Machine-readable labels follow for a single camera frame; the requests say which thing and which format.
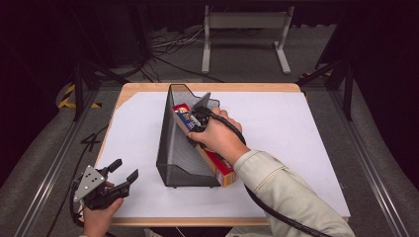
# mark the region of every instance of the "white metal stand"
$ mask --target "white metal stand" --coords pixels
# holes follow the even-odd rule
[[[275,51],[280,60],[284,74],[290,74],[291,70],[284,54],[284,43],[293,17],[293,7],[289,7],[286,12],[269,13],[221,13],[210,12],[210,7],[206,6],[205,16],[205,44],[203,56],[203,73],[210,72],[210,29],[233,29],[233,28],[252,28],[252,29],[281,29],[282,34],[279,41],[274,41]]]

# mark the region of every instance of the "gray metal holder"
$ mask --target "gray metal holder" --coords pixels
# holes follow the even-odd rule
[[[184,84],[172,84],[167,93],[163,125],[157,155],[157,170],[166,187],[219,187],[207,162],[189,142],[173,118],[173,106],[192,108],[199,100]],[[208,108],[219,101],[209,100]]]

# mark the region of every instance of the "cable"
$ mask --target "cable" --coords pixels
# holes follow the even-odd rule
[[[178,227],[175,228],[178,230],[179,234],[181,234],[183,237],[186,237]]]
[[[102,131],[104,131],[106,128],[108,128],[108,126],[109,125],[106,125],[106,126],[104,126],[103,128],[101,128],[97,133],[93,133],[92,134],[92,139],[86,144],[86,146],[84,147],[84,149],[83,149],[83,151],[82,151],[82,153],[81,153],[81,155],[79,156],[79,159],[78,159],[78,161],[77,161],[77,164],[76,164],[76,167],[74,168],[74,172],[73,172],[73,174],[72,174],[72,176],[71,176],[71,182],[70,182],[70,184],[68,185],[68,188],[67,188],[67,191],[66,191],[66,193],[65,193],[65,196],[64,196],[64,199],[62,200],[62,202],[61,202],[61,205],[59,206],[59,208],[58,208],[58,212],[56,213],[56,215],[55,215],[55,217],[54,217],[54,220],[52,221],[52,223],[51,223],[51,225],[49,226],[49,230],[48,230],[48,232],[47,232],[47,234],[46,234],[46,237],[48,237],[50,234],[51,234],[51,232],[52,232],[52,230],[53,230],[53,227],[55,226],[55,223],[56,223],[56,221],[57,221],[57,219],[58,219],[58,217],[59,217],[59,214],[61,213],[61,211],[62,211],[62,208],[64,207],[64,204],[65,204],[65,202],[67,201],[67,196],[68,196],[68,193],[70,193],[70,190],[72,190],[71,188],[72,188],[72,186],[74,185],[74,182],[73,182],[73,180],[74,180],[74,178],[75,178],[75,176],[76,176],[76,174],[77,174],[77,170],[78,170],[78,167],[80,166],[80,163],[81,163],[81,160],[82,160],[82,158],[83,158],[83,156],[84,156],[84,154],[86,153],[86,151],[87,151],[87,149],[91,146],[91,145],[93,145],[94,144],[94,142],[96,141],[96,138],[97,138],[97,136],[102,132]]]
[[[215,113],[213,113],[210,109],[208,108],[196,108],[198,113],[203,113],[205,115],[208,115],[209,117],[213,118],[213,119],[217,119],[218,121],[222,122],[225,126],[227,126],[229,129],[231,129],[241,140],[241,142],[243,142],[243,144],[246,144],[246,141],[244,140],[243,134],[240,132],[240,130],[238,130],[234,125],[232,125],[227,119],[216,115]],[[252,191],[249,190],[249,188],[247,188],[247,186],[244,186],[246,188],[247,193],[249,194],[249,196],[256,202],[256,204],[258,204],[262,209],[264,209],[266,212],[268,212],[270,215],[272,215],[273,217],[277,218],[278,220],[283,221],[285,224],[300,230],[306,234],[309,234],[311,236],[314,237],[331,237],[330,235],[324,234],[320,231],[317,231],[315,229],[312,229],[308,226],[305,226],[293,219],[290,219],[282,214],[280,214],[279,212],[273,210],[272,208],[270,208],[268,205],[264,204],[258,197],[256,197],[255,194],[253,194]]]
[[[171,65],[171,66],[173,66],[173,67],[175,67],[175,68],[177,68],[177,69],[179,69],[179,70],[182,70],[182,71],[184,71],[184,72],[192,73],[192,74],[195,74],[195,75],[198,75],[198,76],[201,76],[201,77],[209,78],[209,79],[211,79],[211,80],[214,80],[214,81],[217,81],[217,82],[222,82],[222,83],[224,83],[224,81],[221,81],[221,80],[216,79],[216,78],[214,78],[214,77],[210,77],[210,76],[207,76],[207,75],[203,75],[203,74],[201,74],[201,73],[194,72],[194,71],[190,71],[190,70],[184,69],[184,68],[182,68],[182,67],[176,66],[176,65],[174,65],[174,64],[172,64],[172,63],[170,63],[170,62],[168,62],[168,61],[166,61],[166,60],[163,60],[163,59],[161,59],[161,58],[159,58],[159,57],[153,56],[153,58],[155,58],[155,59],[157,59],[157,60],[159,60],[159,61],[162,61],[162,62],[164,62],[164,63],[166,63],[166,64],[169,64],[169,65]]]

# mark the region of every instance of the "beige sleeve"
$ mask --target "beige sleeve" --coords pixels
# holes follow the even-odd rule
[[[272,209],[331,236],[355,236],[348,223],[296,173],[266,152],[252,150],[234,164],[240,179]],[[274,236],[309,236],[267,214]]]

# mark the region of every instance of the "hand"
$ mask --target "hand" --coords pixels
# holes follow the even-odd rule
[[[227,119],[227,121],[234,125],[238,130],[242,131],[241,124],[233,118],[229,118],[227,111],[222,111],[220,108],[216,107],[212,109],[212,112]],[[209,124],[205,131],[190,132],[188,136],[193,140],[203,143],[210,150],[218,153],[231,165],[234,165],[240,156],[250,150],[240,141],[232,130],[214,118],[209,119]]]
[[[107,187],[112,188],[114,184],[107,182]],[[104,237],[111,226],[112,218],[123,204],[124,199],[116,199],[108,208],[91,210],[86,207],[83,210],[84,231],[83,234],[89,237]]]

